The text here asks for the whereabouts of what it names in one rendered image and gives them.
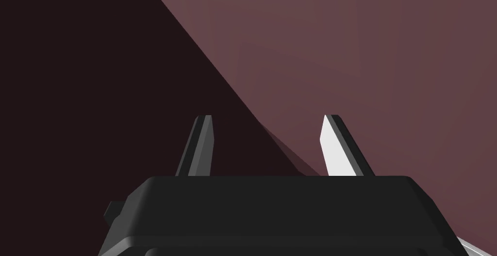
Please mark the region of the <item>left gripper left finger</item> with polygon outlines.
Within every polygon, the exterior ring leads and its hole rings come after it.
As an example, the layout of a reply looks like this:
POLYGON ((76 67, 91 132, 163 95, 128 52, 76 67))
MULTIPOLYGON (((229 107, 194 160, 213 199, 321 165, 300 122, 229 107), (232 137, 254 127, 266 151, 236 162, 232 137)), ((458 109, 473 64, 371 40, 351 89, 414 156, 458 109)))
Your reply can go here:
POLYGON ((195 118, 175 176, 209 176, 214 149, 211 115, 195 118))

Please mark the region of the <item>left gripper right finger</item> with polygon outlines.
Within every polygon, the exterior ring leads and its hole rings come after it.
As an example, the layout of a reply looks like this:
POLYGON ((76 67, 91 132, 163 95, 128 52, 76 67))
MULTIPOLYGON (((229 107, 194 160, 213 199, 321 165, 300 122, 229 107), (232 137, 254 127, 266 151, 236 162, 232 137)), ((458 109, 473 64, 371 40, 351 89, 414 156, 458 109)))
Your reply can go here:
POLYGON ((327 175, 375 175, 339 115, 324 116, 319 140, 327 175))

